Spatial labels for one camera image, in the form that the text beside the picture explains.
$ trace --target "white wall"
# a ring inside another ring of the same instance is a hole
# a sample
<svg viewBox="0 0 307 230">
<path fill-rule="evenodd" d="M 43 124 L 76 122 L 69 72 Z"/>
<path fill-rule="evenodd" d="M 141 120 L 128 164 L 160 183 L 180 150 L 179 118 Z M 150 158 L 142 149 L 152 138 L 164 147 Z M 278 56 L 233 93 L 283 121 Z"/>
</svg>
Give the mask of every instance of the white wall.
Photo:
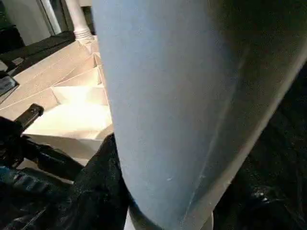
<svg viewBox="0 0 307 230">
<path fill-rule="evenodd" d="M 16 25 L 24 44 L 50 37 L 50 32 L 36 0 L 2 0 L 10 21 Z"/>
</svg>

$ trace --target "white column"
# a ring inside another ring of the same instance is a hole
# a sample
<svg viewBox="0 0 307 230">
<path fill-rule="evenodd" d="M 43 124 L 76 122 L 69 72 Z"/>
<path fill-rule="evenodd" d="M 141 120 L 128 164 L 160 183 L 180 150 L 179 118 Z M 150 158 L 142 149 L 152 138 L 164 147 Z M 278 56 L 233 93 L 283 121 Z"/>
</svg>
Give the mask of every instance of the white column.
<svg viewBox="0 0 307 230">
<path fill-rule="evenodd" d="M 202 228 L 306 60 L 304 7 L 253 3 L 93 1 L 137 230 Z"/>
<path fill-rule="evenodd" d="M 91 31 L 86 24 L 84 13 L 78 0 L 66 0 L 67 8 L 71 15 L 74 27 L 74 34 L 78 40 L 93 40 Z"/>
</svg>

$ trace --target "white pipe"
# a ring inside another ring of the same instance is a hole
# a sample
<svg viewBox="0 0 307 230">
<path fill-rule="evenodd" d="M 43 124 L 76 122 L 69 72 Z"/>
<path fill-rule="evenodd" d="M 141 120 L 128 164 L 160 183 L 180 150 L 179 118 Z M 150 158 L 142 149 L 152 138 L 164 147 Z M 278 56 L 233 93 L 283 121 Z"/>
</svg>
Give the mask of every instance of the white pipe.
<svg viewBox="0 0 307 230">
<path fill-rule="evenodd" d="M 137 230 L 202 228 L 306 60 L 304 7 L 254 2 L 93 1 Z"/>
<path fill-rule="evenodd" d="M 78 40 L 93 40 L 94 37 L 86 24 L 84 13 L 79 5 L 78 0 L 66 0 L 67 8 L 71 15 L 74 27 L 74 34 Z"/>
</svg>

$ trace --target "black tool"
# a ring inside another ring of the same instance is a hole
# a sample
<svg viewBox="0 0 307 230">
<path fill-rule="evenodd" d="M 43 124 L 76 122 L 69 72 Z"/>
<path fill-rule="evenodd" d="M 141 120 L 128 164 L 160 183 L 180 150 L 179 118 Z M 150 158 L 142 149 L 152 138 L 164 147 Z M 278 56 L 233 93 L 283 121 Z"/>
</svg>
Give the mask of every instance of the black tool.
<svg viewBox="0 0 307 230">
<path fill-rule="evenodd" d="M 44 112 L 32 104 L 15 121 L 0 117 L 0 165 L 18 167 L 27 158 L 39 169 L 56 176 L 74 180 L 83 166 L 59 149 L 33 142 L 22 133 Z"/>
</svg>

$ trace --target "cardboard divider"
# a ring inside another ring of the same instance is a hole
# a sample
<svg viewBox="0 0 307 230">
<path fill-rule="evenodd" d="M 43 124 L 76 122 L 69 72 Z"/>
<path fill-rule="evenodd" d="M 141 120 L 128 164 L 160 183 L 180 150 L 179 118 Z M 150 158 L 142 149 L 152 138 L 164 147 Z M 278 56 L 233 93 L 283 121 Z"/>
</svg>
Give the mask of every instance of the cardboard divider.
<svg viewBox="0 0 307 230">
<path fill-rule="evenodd" d="M 72 69 L 88 59 L 89 55 L 84 47 L 76 50 L 77 56 L 69 56 L 62 61 L 52 65 L 49 69 L 39 74 L 24 85 L 20 85 L 1 105 L 0 108 L 21 101 L 44 89 L 56 84 L 59 80 L 67 76 Z"/>
<path fill-rule="evenodd" d="M 54 85 L 54 87 L 60 86 L 97 86 L 102 84 L 101 77 L 99 75 L 98 67 L 90 69 L 75 77 L 62 81 Z"/>
<path fill-rule="evenodd" d="M 21 85 L 0 105 L 0 116 L 14 120 L 33 103 L 43 106 L 24 131 L 37 143 L 86 164 L 113 132 L 97 39 L 76 41 L 16 78 Z"/>
<path fill-rule="evenodd" d="M 95 63 L 97 66 L 102 65 L 101 57 L 98 55 L 98 53 L 94 53 Z"/>
<path fill-rule="evenodd" d="M 25 134 L 95 139 L 112 124 L 107 105 L 60 104 L 39 117 Z"/>
<path fill-rule="evenodd" d="M 62 86 L 51 88 L 60 104 L 108 105 L 105 89 L 91 86 Z"/>
<path fill-rule="evenodd" d="M 0 115 L 7 119 L 15 120 L 17 117 L 19 117 L 20 114 L 26 111 L 33 103 L 42 106 L 45 111 L 52 109 L 59 104 L 54 93 L 49 88 L 31 97 L 28 97 L 22 101 L 19 101 L 17 103 L 11 104 L 10 106 L 0 109 Z"/>
<path fill-rule="evenodd" d="M 77 67 L 72 69 L 72 71 L 69 74 L 67 74 L 64 78 L 62 78 L 57 83 L 61 83 L 63 81 L 66 81 L 67 79 L 73 78 L 73 77 L 75 77 L 79 74 L 82 74 L 86 71 L 89 71 L 89 70 L 91 70 L 95 67 L 96 67 L 96 63 L 95 63 L 94 56 L 90 55 L 90 57 L 86 61 L 79 63 L 79 65 Z"/>
<path fill-rule="evenodd" d="M 60 149 L 73 158 L 91 159 L 97 153 L 103 139 L 75 139 L 53 137 L 48 135 L 27 134 L 35 142 L 49 144 L 50 146 Z"/>
<path fill-rule="evenodd" d="M 79 42 L 73 42 L 63 49 L 57 51 L 56 53 L 50 55 L 49 57 L 39 61 L 33 66 L 27 68 L 23 72 L 17 74 L 14 79 L 20 84 L 23 85 L 28 81 L 32 80 L 45 70 L 49 69 L 52 65 L 59 61 L 65 61 L 69 56 L 74 56 L 77 54 L 79 49 L 82 48 Z"/>
</svg>

